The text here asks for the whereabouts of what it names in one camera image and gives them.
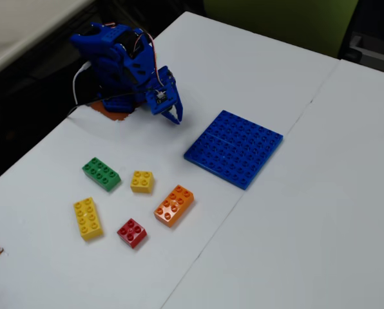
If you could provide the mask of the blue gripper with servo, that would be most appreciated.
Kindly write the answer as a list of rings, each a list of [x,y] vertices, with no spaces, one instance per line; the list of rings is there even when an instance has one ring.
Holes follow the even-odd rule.
[[[167,81],[161,85],[157,80],[151,80],[146,89],[146,102],[153,115],[161,113],[172,123],[181,123],[183,105],[174,82]]]

